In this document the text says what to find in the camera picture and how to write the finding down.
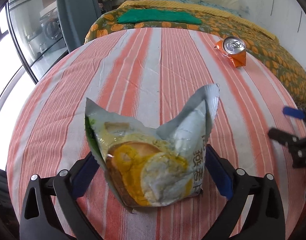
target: window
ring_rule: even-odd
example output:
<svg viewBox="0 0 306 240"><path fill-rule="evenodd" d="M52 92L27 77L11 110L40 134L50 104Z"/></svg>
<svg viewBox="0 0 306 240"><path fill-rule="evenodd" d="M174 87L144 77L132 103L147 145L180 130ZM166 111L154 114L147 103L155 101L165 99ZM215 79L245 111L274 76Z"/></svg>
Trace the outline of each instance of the window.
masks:
<svg viewBox="0 0 306 240"><path fill-rule="evenodd" d="M5 8L0 12L0 169L6 168L8 146L17 116L34 88L8 33Z"/></svg>
<svg viewBox="0 0 306 240"><path fill-rule="evenodd" d="M37 83L67 54L56 0L9 0L9 32L23 66Z"/></svg>

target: blue gripper pad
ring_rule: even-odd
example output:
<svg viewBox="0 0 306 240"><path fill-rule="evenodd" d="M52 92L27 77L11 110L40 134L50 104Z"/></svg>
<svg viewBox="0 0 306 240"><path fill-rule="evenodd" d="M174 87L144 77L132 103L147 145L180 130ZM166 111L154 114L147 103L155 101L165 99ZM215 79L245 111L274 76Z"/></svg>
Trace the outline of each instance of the blue gripper pad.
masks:
<svg viewBox="0 0 306 240"><path fill-rule="evenodd" d="M291 108L288 106L285 106L283 108L283 114L297 118L297 119L304 119L305 118L305 114L303 111L299 110L299 109L295 109L295 108Z"/></svg>
<svg viewBox="0 0 306 240"><path fill-rule="evenodd" d="M84 196L93 177L95 176L99 165L92 155L82 166L74 180L72 181L72 198L77 199Z"/></svg>
<svg viewBox="0 0 306 240"><path fill-rule="evenodd" d="M205 166L220 194L230 200L233 197L233 182L212 147L206 147Z"/></svg>

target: gray curtain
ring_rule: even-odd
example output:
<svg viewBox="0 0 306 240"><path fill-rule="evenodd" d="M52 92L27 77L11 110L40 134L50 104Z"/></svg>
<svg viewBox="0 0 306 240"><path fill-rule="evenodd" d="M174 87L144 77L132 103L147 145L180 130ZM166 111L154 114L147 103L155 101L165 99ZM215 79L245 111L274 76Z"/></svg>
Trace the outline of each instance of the gray curtain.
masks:
<svg viewBox="0 0 306 240"><path fill-rule="evenodd" d="M56 0L68 51L82 46L92 24L102 15L97 0Z"/></svg>

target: screw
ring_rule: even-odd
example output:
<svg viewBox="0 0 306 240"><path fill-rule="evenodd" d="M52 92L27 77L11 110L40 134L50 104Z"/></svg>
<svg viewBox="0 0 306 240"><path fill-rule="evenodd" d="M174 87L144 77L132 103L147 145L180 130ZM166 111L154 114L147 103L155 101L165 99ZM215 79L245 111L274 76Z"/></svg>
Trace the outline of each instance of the screw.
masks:
<svg viewBox="0 0 306 240"><path fill-rule="evenodd" d="M67 174L68 174L68 170L61 170L61 171L59 172L59 175L60 175L61 177L65 177Z"/></svg>
<svg viewBox="0 0 306 240"><path fill-rule="evenodd" d="M273 177L272 174L267 174L266 177L267 177L269 180L273 180L273 179L274 179L274 177Z"/></svg>
<svg viewBox="0 0 306 240"><path fill-rule="evenodd" d="M243 175L245 174L245 171L244 171L243 169L237 169L237 170L236 170L236 173L237 173L238 175L243 176Z"/></svg>
<svg viewBox="0 0 306 240"><path fill-rule="evenodd" d="M36 174L32 175L31 180L36 180L38 176Z"/></svg>

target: crumpled snack bag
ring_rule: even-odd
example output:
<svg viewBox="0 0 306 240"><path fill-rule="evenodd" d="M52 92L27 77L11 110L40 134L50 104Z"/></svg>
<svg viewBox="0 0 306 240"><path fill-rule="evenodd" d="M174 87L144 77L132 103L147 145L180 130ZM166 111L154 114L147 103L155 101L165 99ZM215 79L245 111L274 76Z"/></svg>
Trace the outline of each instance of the crumpled snack bag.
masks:
<svg viewBox="0 0 306 240"><path fill-rule="evenodd" d="M123 206L166 206L200 193L218 102L218 85L203 86L177 117L153 129L87 99L88 144Z"/></svg>

